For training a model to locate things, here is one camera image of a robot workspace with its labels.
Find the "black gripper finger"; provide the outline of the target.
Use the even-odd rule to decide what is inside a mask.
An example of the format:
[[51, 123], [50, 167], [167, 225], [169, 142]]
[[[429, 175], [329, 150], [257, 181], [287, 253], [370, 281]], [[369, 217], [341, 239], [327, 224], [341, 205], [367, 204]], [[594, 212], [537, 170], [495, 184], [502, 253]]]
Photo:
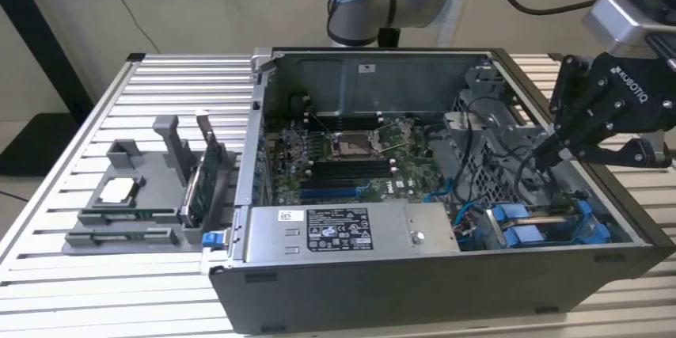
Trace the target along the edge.
[[555, 77], [547, 110], [551, 115], [553, 131], [533, 150], [535, 166], [553, 167], [561, 161], [558, 152], [571, 143], [573, 129], [578, 125], [577, 99], [586, 91], [589, 62], [577, 55], [565, 55]]
[[598, 146], [611, 135], [606, 121], [587, 113], [587, 109], [558, 109], [551, 133], [551, 167], [562, 161], [610, 165], [617, 154]]

